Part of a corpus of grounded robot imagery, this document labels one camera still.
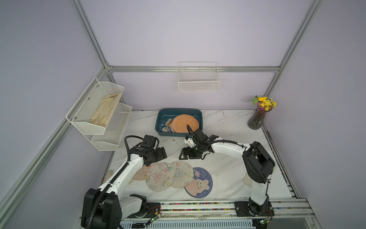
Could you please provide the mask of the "cream pink bow coaster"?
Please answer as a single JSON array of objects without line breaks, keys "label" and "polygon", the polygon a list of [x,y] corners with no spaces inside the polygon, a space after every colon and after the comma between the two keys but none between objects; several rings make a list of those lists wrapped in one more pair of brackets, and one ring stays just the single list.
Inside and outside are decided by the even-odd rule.
[{"label": "cream pink bow coaster", "polygon": [[175,179],[175,171],[170,163],[160,162],[150,167],[146,174],[146,185],[152,191],[169,188]]}]

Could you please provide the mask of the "plain orange coaster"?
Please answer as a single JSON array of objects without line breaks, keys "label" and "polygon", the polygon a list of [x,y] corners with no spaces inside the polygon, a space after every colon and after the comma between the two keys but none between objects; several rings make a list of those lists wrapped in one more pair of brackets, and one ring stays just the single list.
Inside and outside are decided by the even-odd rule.
[{"label": "plain orange coaster", "polygon": [[172,120],[170,128],[175,133],[188,133],[187,125],[189,125],[193,131],[200,127],[196,118],[188,114],[181,114]]}]

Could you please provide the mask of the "purple pink bunny coaster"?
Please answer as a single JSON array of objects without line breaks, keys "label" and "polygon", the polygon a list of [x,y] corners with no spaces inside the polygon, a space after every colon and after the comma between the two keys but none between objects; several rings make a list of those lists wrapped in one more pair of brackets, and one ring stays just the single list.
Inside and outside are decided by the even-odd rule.
[{"label": "purple pink bunny coaster", "polygon": [[213,179],[210,173],[200,167],[193,168],[193,180],[185,187],[186,192],[193,198],[205,198],[213,189]]}]

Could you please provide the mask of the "teal orange cats coaster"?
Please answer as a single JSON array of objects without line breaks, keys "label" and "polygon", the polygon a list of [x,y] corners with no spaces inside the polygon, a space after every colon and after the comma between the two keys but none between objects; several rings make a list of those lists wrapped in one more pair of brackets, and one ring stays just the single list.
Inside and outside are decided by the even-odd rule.
[{"label": "teal orange cats coaster", "polygon": [[173,119],[172,118],[168,118],[166,120],[164,120],[161,124],[160,124],[160,130],[163,133],[173,133],[173,130],[171,129],[171,123],[172,123]]}]

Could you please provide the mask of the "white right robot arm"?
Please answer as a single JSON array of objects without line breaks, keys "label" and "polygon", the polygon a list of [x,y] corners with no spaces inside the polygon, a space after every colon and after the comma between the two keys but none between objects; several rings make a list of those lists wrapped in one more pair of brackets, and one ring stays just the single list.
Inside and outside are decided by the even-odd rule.
[{"label": "white right robot arm", "polygon": [[221,139],[217,135],[207,136],[201,129],[195,131],[187,125],[188,135],[184,142],[180,160],[201,159],[210,153],[221,153],[242,159],[246,174],[252,180],[252,192],[244,212],[250,216],[263,216],[271,212],[268,196],[268,185],[275,168],[275,161],[261,143],[242,144],[232,140]]}]

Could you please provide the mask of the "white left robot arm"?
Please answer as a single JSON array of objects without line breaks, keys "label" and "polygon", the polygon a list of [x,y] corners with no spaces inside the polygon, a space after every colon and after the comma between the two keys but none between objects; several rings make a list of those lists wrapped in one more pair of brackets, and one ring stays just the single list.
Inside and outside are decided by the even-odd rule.
[{"label": "white left robot arm", "polygon": [[159,139],[151,135],[140,137],[140,143],[130,148],[127,140],[126,160],[99,188],[89,189],[83,201],[81,226],[85,229],[117,229],[127,217],[143,217],[147,212],[147,198],[138,194],[123,197],[123,192],[133,176],[143,166],[150,166],[167,158]]}]

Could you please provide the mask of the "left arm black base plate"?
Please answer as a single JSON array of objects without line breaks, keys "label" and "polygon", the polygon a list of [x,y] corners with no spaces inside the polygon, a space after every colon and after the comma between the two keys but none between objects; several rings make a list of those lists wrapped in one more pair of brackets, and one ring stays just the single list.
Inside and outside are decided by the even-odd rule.
[{"label": "left arm black base plate", "polygon": [[147,202],[146,206],[142,206],[142,211],[129,215],[128,219],[152,218],[156,212],[160,212],[160,202]]}]

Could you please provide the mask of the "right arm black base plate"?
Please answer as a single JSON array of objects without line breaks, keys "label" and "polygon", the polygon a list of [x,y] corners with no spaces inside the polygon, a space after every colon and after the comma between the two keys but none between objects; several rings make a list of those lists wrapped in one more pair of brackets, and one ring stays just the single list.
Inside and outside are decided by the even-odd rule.
[{"label": "right arm black base plate", "polygon": [[272,217],[274,216],[273,207],[270,201],[265,201],[263,205],[258,205],[252,200],[236,201],[234,208],[238,217]]}]

